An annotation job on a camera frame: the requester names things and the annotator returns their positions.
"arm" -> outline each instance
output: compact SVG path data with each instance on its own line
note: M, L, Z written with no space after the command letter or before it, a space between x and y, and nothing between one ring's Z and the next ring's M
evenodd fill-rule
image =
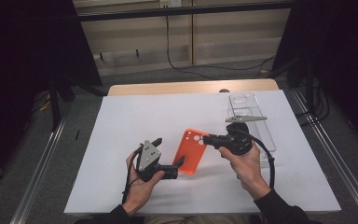
M127 167L130 165L130 160L133 153L127 158ZM139 179L136 174L135 167L131 167L130 173L130 192L127 196L126 202L118 205L107 216L95 217L91 220L78 220L76 224L127 224L130 218L134 216L149 200L153 188L157 185L159 180L164 176L163 171L158 171L153 177L144 182Z
M249 192L268 223L309 224L307 215L297 206L287 204L263 179L260 169L260 150L253 142L252 149L241 156L235 156L224 148L219 148L224 158L241 181L242 187Z

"orange phone case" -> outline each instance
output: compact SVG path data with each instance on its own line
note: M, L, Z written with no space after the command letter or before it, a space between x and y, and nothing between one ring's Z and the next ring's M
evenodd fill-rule
M183 134L182 141L176 151L173 164L175 164L182 156L185 156L185 162L178 171L187 175L193 175L199 166L201 157L205 151L206 145L202 142L202 136L207 133L186 129Z

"clear plastic case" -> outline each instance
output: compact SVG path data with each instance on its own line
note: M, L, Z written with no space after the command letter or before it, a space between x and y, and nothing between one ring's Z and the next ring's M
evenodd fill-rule
M253 116L264 117L261 112L257 99L254 94L237 94L230 95L228 97L228 109L226 119L230 119L234 116ZM258 138L266 146L268 151L273 154L276 151L274 141L272 140L269 128L264 120L247 121L246 124L249 128L249 133ZM267 162L267 155L264 150L260 148L260 160Z

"sleeve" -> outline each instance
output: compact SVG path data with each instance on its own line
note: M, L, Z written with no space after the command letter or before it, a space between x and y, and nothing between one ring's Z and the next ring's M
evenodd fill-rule
M255 201L268 223L273 224L310 224L305 212L287 204L273 189L266 196Z
M129 222L130 217L120 204L107 215L94 217L93 219L78 220L75 224L127 224Z

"white table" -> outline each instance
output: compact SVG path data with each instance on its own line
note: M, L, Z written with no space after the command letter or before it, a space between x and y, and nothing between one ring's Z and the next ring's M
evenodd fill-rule
M275 189L306 212L340 210L282 91L252 91L268 117L276 145ZM121 203L125 159L145 139L162 137L161 164L171 164L186 128L226 134L228 96L233 93L109 96L89 140L65 213L108 213ZM269 167L262 168L269 181ZM160 181L138 215L257 213L228 161L207 147L197 172Z

